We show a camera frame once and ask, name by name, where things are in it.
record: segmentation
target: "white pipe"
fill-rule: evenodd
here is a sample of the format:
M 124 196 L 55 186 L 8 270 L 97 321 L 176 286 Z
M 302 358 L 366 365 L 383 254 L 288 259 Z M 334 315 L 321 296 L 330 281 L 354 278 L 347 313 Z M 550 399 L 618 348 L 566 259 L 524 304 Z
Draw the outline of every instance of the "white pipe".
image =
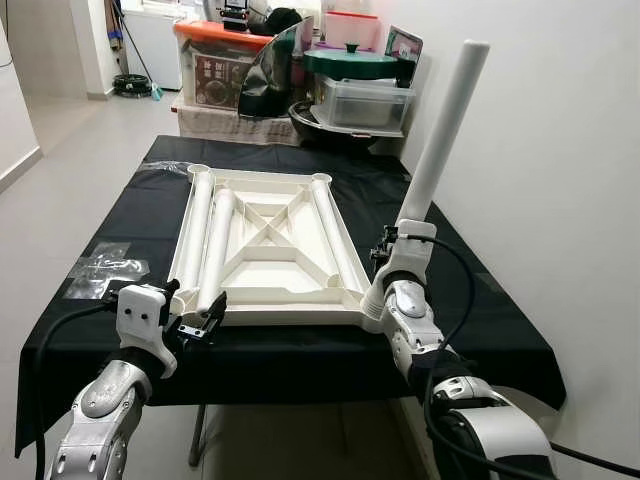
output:
M 209 167 L 191 165 L 189 169 L 189 173 L 193 174 L 194 194 L 188 221 L 189 227 L 180 253 L 180 270 L 176 274 L 181 290 L 193 288 L 198 283 L 214 183 Z
M 360 283 L 356 279 L 353 268 L 351 267 L 351 259 L 347 253 L 347 249 L 340 235 L 338 228 L 338 222 L 333 214 L 331 208 L 331 202 L 329 201 L 329 189 L 327 187 L 327 178 L 331 178 L 328 175 L 318 174 L 313 175 L 314 180 L 311 181 L 311 191 L 313 192 L 313 198 L 316 201 L 318 212 L 320 213 L 320 219 L 324 226 L 324 231 L 327 233 L 327 239 L 329 245 L 333 251 L 333 257 L 340 272 L 342 278 L 342 284 L 348 290 L 359 291 Z
M 423 222 L 438 186 L 440 175 L 469 105 L 469 100 L 489 53 L 489 45 L 465 40 L 440 114 L 422 151 L 407 195 L 396 220 Z
M 214 201 L 215 211 L 213 212 L 213 221 L 209 229 L 207 254 L 202 275 L 200 276 L 200 292 L 198 293 L 196 306 L 197 312 L 201 315 L 209 310 L 209 307 L 211 307 L 211 304 L 220 293 L 222 268 L 227 256 L 229 227 L 233 215 L 235 196 L 231 190 L 223 188 L 216 192 Z

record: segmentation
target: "tiled floor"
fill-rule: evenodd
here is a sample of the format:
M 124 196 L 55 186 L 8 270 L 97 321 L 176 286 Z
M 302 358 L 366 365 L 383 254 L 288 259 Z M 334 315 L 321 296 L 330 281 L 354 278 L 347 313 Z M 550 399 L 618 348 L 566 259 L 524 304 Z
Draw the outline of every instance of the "tiled floor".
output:
M 75 125 L 68 130 L 47 132 L 58 127 L 45 119 L 36 126 L 41 141 L 51 139 L 45 157 L 0 195 L 2 479 L 31 479 L 35 465 L 33 446 L 13 459 L 20 348 L 156 135 L 178 134 L 169 111 L 172 99 L 173 94 L 161 102 L 112 98 L 93 113 L 78 108 L 63 120 Z M 47 116 L 53 107 L 45 110 Z M 125 478 L 414 478 L 381 403 L 209 407 L 206 457 L 190 469 L 195 413 L 196 407 L 146 408 L 132 438 Z M 62 419 L 50 430 L 49 454 L 65 428 Z

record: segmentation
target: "table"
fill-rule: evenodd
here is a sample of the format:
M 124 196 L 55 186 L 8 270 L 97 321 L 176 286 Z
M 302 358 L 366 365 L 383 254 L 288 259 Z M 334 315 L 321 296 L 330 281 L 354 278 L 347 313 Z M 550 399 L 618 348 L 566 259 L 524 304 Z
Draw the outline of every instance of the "table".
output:
M 306 150 L 285 145 L 257 146 L 184 137 L 158 137 L 144 162 L 193 162 L 218 168 L 312 174 L 333 177 L 331 190 L 363 265 L 385 224 L 392 224 L 409 184 L 394 157 Z M 83 256 L 101 242 L 128 242 L 127 258 L 144 259 L 143 282 L 167 280 L 190 184 L 166 170 L 137 172 L 105 218 Z M 529 393 L 558 408 L 565 388 L 551 347 L 492 279 L 433 205 L 427 218 L 439 238 L 463 252 L 476 275 L 477 301 L 454 348 L 477 362 L 488 382 Z M 464 273 L 446 252 L 436 249 L 428 279 L 436 323 L 446 333 L 460 318 L 466 295 Z M 34 439 L 32 362 L 46 327 L 63 314 L 97 300 L 63 298 L 67 278 L 33 328 L 20 356 L 16 456 Z M 114 281 L 110 288 L 124 282 Z M 394 366 L 387 340 L 357 327 L 226 327 L 215 347 L 187 352 L 178 371 L 159 384 L 150 405 L 318 403 L 378 400 L 410 395 Z M 47 350 L 41 391 L 46 427 L 71 405 L 118 347 L 115 316 L 81 318 L 62 327 Z

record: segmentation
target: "mop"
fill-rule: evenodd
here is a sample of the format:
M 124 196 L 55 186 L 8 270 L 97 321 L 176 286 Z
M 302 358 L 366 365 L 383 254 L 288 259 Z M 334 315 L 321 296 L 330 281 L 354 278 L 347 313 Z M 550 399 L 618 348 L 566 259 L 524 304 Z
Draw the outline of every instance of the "mop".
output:
M 116 2 L 116 0 L 111 0 L 111 3 L 113 4 L 114 8 L 116 9 L 116 13 L 118 14 L 118 17 L 120 18 L 120 21 L 122 22 L 122 26 L 127 31 L 127 35 L 129 35 L 129 38 L 131 39 L 131 44 L 133 45 L 133 48 L 135 49 L 136 54 L 138 55 L 138 58 L 140 59 L 140 63 L 142 64 L 142 68 L 144 68 L 144 71 L 147 73 L 147 77 L 149 77 L 149 81 L 151 82 L 151 98 L 153 98 L 156 102 L 160 101 L 160 99 L 164 95 L 164 92 L 158 86 L 158 84 L 155 83 L 153 81 L 153 79 L 151 78 L 151 74 L 149 73 L 149 69 L 145 65 L 144 60 L 142 60 L 142 55 L 140 55 L 140 51 L 138 50 L 136 42 L 133 41 L 133 37 L 131 36 L 131 32 L 129 32 L 129 27 L 127 27 L 127 24 L 124 21 L 124 14 L 122 13 L 122 10 L 120 10 L 120 6 Z

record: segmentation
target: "red lid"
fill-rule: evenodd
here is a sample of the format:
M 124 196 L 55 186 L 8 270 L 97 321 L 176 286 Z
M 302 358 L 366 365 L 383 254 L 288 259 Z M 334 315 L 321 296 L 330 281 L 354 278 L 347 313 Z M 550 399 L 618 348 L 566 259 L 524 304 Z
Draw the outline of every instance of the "red lid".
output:
M 357 17 L 357 18 L 369 18 L 371 20 L 377 20 L 378 17 L 375 15 L 364 15 L 362 13 L 351 13 L 351 12 L 327 12 L 329 15 L 343 15 L 345 17 Z
M 262 35 L 252 35 L 250 33 L 234 32 L 225 30 L 224 25 L 215 22 L 187 22 L 181 21 L 174 25 L 176 32 L 186 33 L 191 38 L 198 41 L 227 40 L 231 42 L 243 43 L 248 47 L 262 49 L 273 37 Z

